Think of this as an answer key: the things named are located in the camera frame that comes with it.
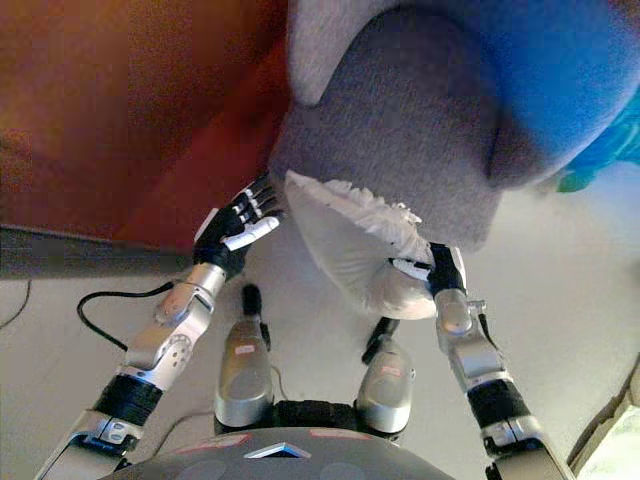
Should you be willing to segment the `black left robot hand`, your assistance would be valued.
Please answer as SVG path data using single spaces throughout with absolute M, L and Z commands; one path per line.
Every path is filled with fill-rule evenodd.
M 193 263 L 219 267 L 231 280 L 243 271 L 250 247 L 275 231 L 283 218 L 275 187 L 265 173 L 203 221 L 194 240 Z

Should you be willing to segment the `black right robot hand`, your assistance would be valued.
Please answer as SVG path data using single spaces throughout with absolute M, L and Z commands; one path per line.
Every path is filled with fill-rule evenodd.
M 457 247 L 431 242 L 426 247 L 426 260 L 390 258 L 390 265 L 409 277 L 415 288 L 427 298 L 452 291 L 468 299 L 464 261 Z

